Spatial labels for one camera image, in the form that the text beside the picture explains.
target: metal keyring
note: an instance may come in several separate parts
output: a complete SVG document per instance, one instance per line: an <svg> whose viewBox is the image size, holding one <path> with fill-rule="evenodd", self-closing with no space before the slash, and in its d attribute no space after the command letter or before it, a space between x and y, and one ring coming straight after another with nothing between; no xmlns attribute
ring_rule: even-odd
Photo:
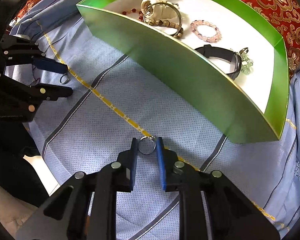
<svg viewBox="0 0 300 240"><path fill-rule="evenodd" d="M178 18L179 18L179 28L177 29L176 33L171 34L170 36L174 36L174 35L178 34L178 33L180 32L181 28L182 28L182 16L181 16L181 13L179 12L179 10L178 10L176 7L174 7L173 5L169 4L169 3L166 3L166 2L157 2L157 3L154 3L154 4L150 4L150 5L147 7L146 11L144 11L144 14L143 14L143 22L146 23L146 21L145 21L145 15L146 15L146 13L150 10L150 8L151 8L152 6L154 6L154 5L159 5L159 4L167 5L167 6L169 6L170 8L172 8L172 9L176 12L176 14L177 14L177 16L178 16Z"/></svg>
<svg viewBox="0 0 300 240"><path fill-rule="evenodd" d="M67 77L67 79L66 79L64 82L62 82L62 79L63 79L65 76ZM67 73L63 74L62 77L60 78L60 83L61 83L62 85L65 85L65 84L68 83L69 81L70 81L70 79L69 79L69 75L68 75Z"/></svg>
<svg viewBox="0 0 300 240"><path fill-rule="evenodd" d="M151 140L151 141L154 143L153 150L152 150L151 152L148 152L148 153L142 152L141 149L140 149L140 142L141 142L142 140L146 139L146 138L149 139L149 140ZM138 142L138 149L139 149L139 152L142 153L142 154L144 154L144 155L148 155L148 154L153 153L154 150L155 150L155 148L156 148L156 146L157 146L157 144L156 144L156 142L155 142L155 138L154 138L154 137L151 137L151 136L143 136L143 137L140 139L140 141Z"/></svg>

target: black cloth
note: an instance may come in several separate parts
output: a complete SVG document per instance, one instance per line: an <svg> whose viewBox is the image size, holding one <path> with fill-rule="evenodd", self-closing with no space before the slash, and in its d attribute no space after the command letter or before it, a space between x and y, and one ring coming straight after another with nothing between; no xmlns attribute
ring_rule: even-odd
<svg viewBox="0 0 300 240"><path fill-rule="evenodd" d="M21 123L0 123L0 186L12 196L39 207L48 198L39 176L22 152L35 143Z"/></svg>

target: black watch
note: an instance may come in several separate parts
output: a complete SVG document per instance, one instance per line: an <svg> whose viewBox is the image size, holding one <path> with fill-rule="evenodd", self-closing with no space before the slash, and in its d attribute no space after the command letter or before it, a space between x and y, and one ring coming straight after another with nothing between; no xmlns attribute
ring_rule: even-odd
<svg viewBox="0 0 300 240"><path fill-rule="evenodd" d="M224 49L220 47L213 47L210 44L204 45L203 47L199 47L195 49L197 52L205 56L206 58L209 57L218 57L225 59L230 62L230 70L231 73L227 75L232 79L235 80L236 77L239 75L241 70L241 57L236 52L233 52L229 49Z"/></svg>

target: jewelry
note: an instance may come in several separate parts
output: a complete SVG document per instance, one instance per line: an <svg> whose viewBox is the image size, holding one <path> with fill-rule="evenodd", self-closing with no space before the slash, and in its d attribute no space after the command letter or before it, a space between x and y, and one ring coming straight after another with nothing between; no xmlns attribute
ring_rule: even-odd
<svg viewBox="0 0 300 240"><path fill-rule="evenodd" d="M175 25L175 28L176 27L178 27L178 28L176 28L177 29L177 31L174 33L174 34L171 34L171 36L173 36L174 38L176 38L176 39L178 39L179 37L178 37L178 34L180 33L180 31L181 31L181 26L182 26L182 16L181 16L181 14L180 14L180 12L179 12L179 10L176 8L176 7L174 7L172 4L169 4L169 3L166 3L166 2L158 2L158 3L154 3L154 4L150 4L150 5L148 5L148 7L147 7L147 9L144 11L144 13L143 13L143 22L145 22L145 15L147 14L147 12L152 8L153 9L153 6L155 6L155 5L158 5L158 4L162 4L162 5L167 5L167 6L169 6L170 8L172 8L175 12L176 12L176 14L177 14L177 16L178 16L178 18L179 18L179 24L176 24Z"/></svg>
<svg viewBox="0 0 300 240"><path fill-rule="evenodd" d="M228 61L230 63L230 73L227 73L227 75L232 80L235 80L239 75L242 67L241 56L239 53L229 49L213 47L210 44L206 44L203 47L196 48L195 50L206 58L218 57Z"/></svg>
<svg viewBox="0 0 300 240"><path fill-rule="evenodd" d="M137 10L135 8L133 8L132 10L129 10L129 11L123 11L122 14L127 15L129 13L136 13L136 12L139 12L139 15L140 15L138 21L143 22L143 12L140 10Z"/></svg>
<svg viewBox="0 0 300 240"><path fill-rule="evenodd" d="M199 25L207 25L207 26L210 26L212 28L215 29L215 31L217 32L216 35L212 36L212 37L207 37L207 36L202 36L198 31L197 31L197 26ZM200 40L203 40L203 41L207 41L207 42L210 42L210 43L213 43L213 42L217 42L218 40L221 39L221 33L220 33L220 30L219 28L217 28L217 26L215 26L214 24L210 23L210 22L206 22L204 20L195 20L194 22L191 23L191 28L192 28L192 32L197 35L197 37L200 39Z"/></svg>
<svg viewBox="0 0 300 240"><path fill-rule="evenodd" d="M250 73L250 68L253 66L254 61L250 58L248 58L248 53L249 49L248 48L244 48L241 51L239 51L239 55L241 57L241 61L242 61L242 67L241 67L241 71L248 75Z"/></svg>
<svg viewBox="0 0 300 240"><path fill-rule="evenodd" d="M179 25L178 24L175 24L173 22L170 22L168 20L149 20L148 22L146 22L148 25L151 25L151 26L154 26L154 25L157 25L157 26L161 26L163 25L164 27L169 27L169 28L174 28L174 29L179 29ZM176 35L177 37L175 38L181 38L183 35L183 28L180 29L179 33Z"/></svg>
<svg viewBox="0 0 300 240"><path fill-rule="evenodd" d="M167 0L142 0L141 2L141 11L145 14L145 11L147 10L148 6L151 4L159 3L159 2L164 2L164 3L169 3L172 6L179 6L177 3L172 3ZM173 9L169 6L166 5L155 5L150 8L146 12L146 17L148 19L173 19L175 17L175 13Z"/></svg>
<svg viewBox="0 0 300 240"><path fill-rule="evenodd" d="M70 81L70 79L69 79L69 76L68 76L67 73L63 74L63 75L61 76L61 78L60 78L60 83L61 83L62 85L65 85L65 84L68 83L69 81Z"/></svg>
<svg viewBox="0 0 300 240"><path fill-rule="evenodd" d="M140 143L142 143L142 141L143 140L145 140L145 139L149 139L152 143L153 143L153 149L151 150L151 151L142 151L141 149L140 149ZM155 148L156 148L156 146L157 146L157 143L155 142L155 137L154 136L143 136L140 140L139 140L139 142L138 142L138 149L139 149L139 152L140 153L142 153L142 154L144 154L144 155L148 155L148 154L151 154L151 153L153 153L154 152L154 150L155 150Z"/></svg>

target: white floor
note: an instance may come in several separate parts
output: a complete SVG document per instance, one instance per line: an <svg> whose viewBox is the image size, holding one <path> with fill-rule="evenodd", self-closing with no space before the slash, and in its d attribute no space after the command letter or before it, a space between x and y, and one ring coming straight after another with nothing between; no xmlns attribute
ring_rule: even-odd
<svg viewBox="0 0 300 240"><path fill-rule="evenodd" d="M46 191L51 196L59 187L60 184L56 181L48 166L45 164L41 156L27 157L24 156L35 169L37 175L39 175Z"/></svg>

